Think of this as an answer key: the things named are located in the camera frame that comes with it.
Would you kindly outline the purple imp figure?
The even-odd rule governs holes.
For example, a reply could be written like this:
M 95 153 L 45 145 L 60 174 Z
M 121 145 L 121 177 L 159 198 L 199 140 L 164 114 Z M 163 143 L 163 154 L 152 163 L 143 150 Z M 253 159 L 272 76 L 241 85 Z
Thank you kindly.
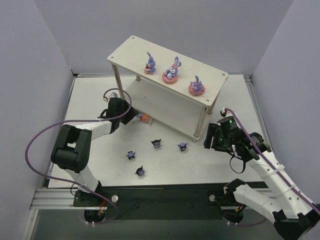
M 126 157 L 129 159 L 129 160 L 132 160 L 134 159 L 136 156 L 136 153 L 134 151 L 128 151 L 127 154 L 126 154 Z

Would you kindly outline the purple bunny with red cake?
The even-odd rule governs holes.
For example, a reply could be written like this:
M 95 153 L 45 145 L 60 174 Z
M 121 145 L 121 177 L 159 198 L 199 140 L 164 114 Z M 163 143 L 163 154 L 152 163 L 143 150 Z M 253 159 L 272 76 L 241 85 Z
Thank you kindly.
M 148 61 L 144 66 L 144 73 L 152 75 L 156 71 L 156 62 L 149 52 L 147 52 L 147 55 Z

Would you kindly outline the large bunny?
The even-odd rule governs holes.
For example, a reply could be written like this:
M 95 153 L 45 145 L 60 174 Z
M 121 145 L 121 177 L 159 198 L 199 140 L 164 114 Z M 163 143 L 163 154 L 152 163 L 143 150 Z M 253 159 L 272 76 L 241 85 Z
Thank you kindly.
M 174 84 L 178 80 L 178 68 L 182 65 L 179 57 L 174 58 L 174 63 L 162 74 L 162 80 L 166 84 Z

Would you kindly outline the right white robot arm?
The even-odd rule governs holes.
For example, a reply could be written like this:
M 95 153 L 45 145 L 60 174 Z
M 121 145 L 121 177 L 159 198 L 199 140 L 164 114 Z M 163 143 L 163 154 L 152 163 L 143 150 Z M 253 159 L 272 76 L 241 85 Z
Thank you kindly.
M 284 240 L 298 240 L 320 222 L 320 206 L 307 198 L 276 160 L 271 147 L 257 132 L 246 134 L 233 116 L 209 123 L 204 148 L 224 152 L 252 168 L 267 185 L 273 197 L 258 192 L 236 178 L 223 187 L 225 200 L 239 204 L 234 213 L 226 214 L 237 225 L 245 207 L 255 210 L 270 222 Z

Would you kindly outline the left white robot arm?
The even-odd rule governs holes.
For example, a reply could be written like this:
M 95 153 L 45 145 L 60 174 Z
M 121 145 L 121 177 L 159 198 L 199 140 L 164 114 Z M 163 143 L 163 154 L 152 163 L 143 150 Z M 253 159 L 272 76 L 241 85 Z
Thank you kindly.
M 85 193 L 96 192 L 100 182 L 88 166 L 92 141 L 115 132 L 120 124 L 126 125 L 138 111 L 121 98 L 108 100 L 104 109 L 93 121 L 78 125 L 64 124 L 58 133 L 51 153 L 51 162 L 65 170 Z

